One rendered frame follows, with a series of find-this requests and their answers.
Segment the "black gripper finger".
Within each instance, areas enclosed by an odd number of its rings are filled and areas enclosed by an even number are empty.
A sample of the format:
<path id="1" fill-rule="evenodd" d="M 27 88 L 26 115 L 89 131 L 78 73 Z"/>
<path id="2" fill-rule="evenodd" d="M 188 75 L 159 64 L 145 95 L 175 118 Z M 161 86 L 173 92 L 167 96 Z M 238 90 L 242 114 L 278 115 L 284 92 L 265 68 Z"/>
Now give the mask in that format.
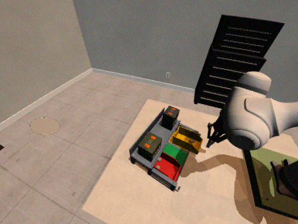
<path id="1" fill-rule="evenodd" d="M 207 143 L 206 147 L 208 147 L 208 146 L 211 144 L 211 142 L 212 142 L 212 140 L 214 139 L 215 135 L 216 135 L 216 134 L 218 133 L 218 131 L 219 131 L 219 128 L 217 128 L 217 129 L 213 132 L 213 134 L 211 135 L 211 128 L 213 127 L 213 124 L 214 124 L 214 123 L 212 123 L 212 124 L 208 123 L 208 125 L 207 125 L 207 127 L 208 127 L 207 138 L 208 138 L 209 140 L 208 140 L 208 143 Z"/>
<path id="2" fill-rule="evenodd" d="M 221 136 L 222 134 L 224 134 L 224 130 L 222 130 L 220 133 L 216 134 L 216 136 L 212 140 L 211 144 L 207 148 L 209 148 L 215 142 L 220 143 L 220 142 L 226 140 L 227 139 L 226 135 Z"/>

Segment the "yellow bin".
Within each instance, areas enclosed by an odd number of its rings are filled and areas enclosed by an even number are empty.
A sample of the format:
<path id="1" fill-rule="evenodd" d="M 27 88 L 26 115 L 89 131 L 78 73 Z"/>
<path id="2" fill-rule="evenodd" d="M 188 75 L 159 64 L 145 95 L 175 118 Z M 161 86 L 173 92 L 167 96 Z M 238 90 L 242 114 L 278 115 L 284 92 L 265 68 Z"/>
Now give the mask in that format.
<path id="1" fill-rule="evenodd" d="M 189 143 L 189 140 L 191 139 L 194 139 L 195 142 Z M 195 154 L 198 154 L 202 142 L 203 139 L 196 132 L 190 131 L 189 129 L 185 129 L 179 126 L 177 131 L 175 132 L 172 143 Z"/>

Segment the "red bin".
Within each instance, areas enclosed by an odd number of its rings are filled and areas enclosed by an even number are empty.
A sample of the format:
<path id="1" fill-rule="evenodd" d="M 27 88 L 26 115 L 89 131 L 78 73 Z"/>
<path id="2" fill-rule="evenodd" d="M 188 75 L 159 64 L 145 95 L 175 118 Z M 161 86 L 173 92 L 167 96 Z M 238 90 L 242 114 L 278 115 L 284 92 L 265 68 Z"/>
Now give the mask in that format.
<path id="1" fill-rule="evenodd" d="M 175 181 L 181 169 L 181 164 L 174 157 L 165 152 L 162 152 L 160 157 L 162 160 L 160 162 L 157 161 L 154 168 Z M 160 166 L 160 169 L 156 167 L 157 165 Z"/>

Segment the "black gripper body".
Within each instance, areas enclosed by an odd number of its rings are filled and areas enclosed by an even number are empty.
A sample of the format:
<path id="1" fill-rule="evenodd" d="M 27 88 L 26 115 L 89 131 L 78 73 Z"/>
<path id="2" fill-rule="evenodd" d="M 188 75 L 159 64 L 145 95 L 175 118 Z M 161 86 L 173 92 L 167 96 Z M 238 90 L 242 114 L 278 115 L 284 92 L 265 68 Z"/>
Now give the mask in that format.
<path id="1" fill-rule="evenodd" d="M 214 122 L 213 128 L 214 130 L 219 128 L 218 133 L 220 133 L 223 130 L 223 119 L 221 118 L 221 116 L 219 116 L 218 119 Z"/>

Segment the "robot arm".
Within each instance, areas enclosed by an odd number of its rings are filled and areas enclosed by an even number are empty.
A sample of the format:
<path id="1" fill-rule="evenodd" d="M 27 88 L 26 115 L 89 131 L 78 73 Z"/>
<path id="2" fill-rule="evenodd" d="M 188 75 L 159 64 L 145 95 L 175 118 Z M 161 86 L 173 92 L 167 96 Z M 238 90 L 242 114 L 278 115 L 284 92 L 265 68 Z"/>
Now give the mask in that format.
<path id="1" fill-rule="evenodd" d="M 260 72 L 246 72 L 232 87 L 220 111 L 228 141 L 242 150 L 257 150 L 270 138 L 298 127 L 298 102 L 282 103 L 266 98 L 271 79 Z M 298 161 L 275 161 L 273 168 L 279 194 L 298 201 Z M 288 165 L 288 166 L 287 166 Z"/>

